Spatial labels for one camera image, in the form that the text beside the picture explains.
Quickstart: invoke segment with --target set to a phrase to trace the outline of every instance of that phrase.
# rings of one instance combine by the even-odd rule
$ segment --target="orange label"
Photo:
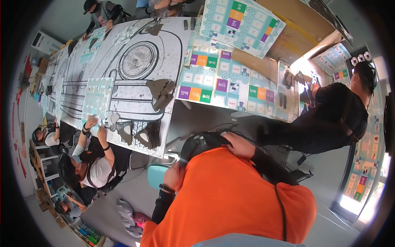
[[[358,188],[357,188],[357,192],[362,194],[362,192],[363,192],[363,188],[365,188],[365,186],[364,186],[364,185],[361,185],[361,184],[359,184],[359,185],[358,185]]]
[[[207,56],[198,55],[196,65],[206,66],[206,64],[207,64]]]
[[[268,27],[268,28],[266,29],[265,34],[266,34],[266,35],[269,35],[269,34],[271,33],[272,30],[273,30],[272,27]]]
[[[258,87],[258,99],[266,100],[266,89]]]
[[[200,100],[201,89],[191,87],[191,92],[189,94],[190,100],[199,101]]]
[[[230,10],[229,17],[232,18],[232,19],[241,21],[241,20],[243,19],[243,13],[238,12],[238,11],[236,11],[236,10],[234,10],[234,9],[231,9],[231,10]]]

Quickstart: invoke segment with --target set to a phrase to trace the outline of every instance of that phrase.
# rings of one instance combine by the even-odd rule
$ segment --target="face mask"
[[[79,158],[78,155],[73,155],[72,158],[75,160],[75,162],[77,163],[77,165],[78,165],[79,163],[82,163],[82,160]]]

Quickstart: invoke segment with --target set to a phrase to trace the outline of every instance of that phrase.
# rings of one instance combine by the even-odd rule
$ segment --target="orange shirt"
[[[287,241],[302,243],[317,212],[312,192],[277,184],[285,208]],[[282,214],[274,185],[227,148],[188,163],[183,185],[163,221],[145,223],[141,247],[184,247],[228,233],[282,240]]]

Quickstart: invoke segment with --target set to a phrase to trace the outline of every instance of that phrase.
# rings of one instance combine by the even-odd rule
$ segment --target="purple label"
[[[189,99],[189,93],[191,92],[191,88],[190,87],[184,87],[181,86],[180,87],[180,92],[178,93],[178,98],[180,99]]]
[[[233,18],[229,18],[228,23],[226,25],[233,27],[234,29],[239,29],[240,21],[235,20]]]
[[[229,51],[222,51],[221,52],[221,58],[229,59],[232,57],[232,53]]]
[[[262,39],[261,39],[261,41],[262,41],[262,42],[265,42],[266,39],[267,39],[267,37],[268,37],[268,35],[267,35],[267,34],[264,34],[263,37],[262,37]]]
[[[274,92],[266,90],[266,100],[269,102],[274,102]]]
[[[217,79],[217,87],[215,90],[226,92],[227,88],[228,88],[227,80]]]
[[[191,64],[196,65],[197,60],[198,60],[198,55],[192,54]]]
[[[366,184],[366,180],[368,180],[367,177],[361,176],[361,180],[359,181],[360,185],[365,185]]]

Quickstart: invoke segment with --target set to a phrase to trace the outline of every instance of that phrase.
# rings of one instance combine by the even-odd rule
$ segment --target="white shirt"
[[[80,155],[83,151],[85,151],[85,149],[81,145],[77,145],[74,149],[73,155]],[[103,157],[99,159],[96,163],[92,164],[92,167],[90,169],[90,179],[97,188],[100,188],[106,185],[107,178],[110,173],[111,166],[109,162]],[[114,172],[114,176],[112,176],[108,181],[113,180],[116,175],[117,171]],[[87,175],[84,177],[81,183],[86,186],[93,187],[92,185],[90,185]]]
[[[47,146],[56,146],[60,144],[59,138],[55,141],[53,139],[53,136],[55,135],[55,132],[51,132],[47,135],[46,139],[45,139],[45,144]]]

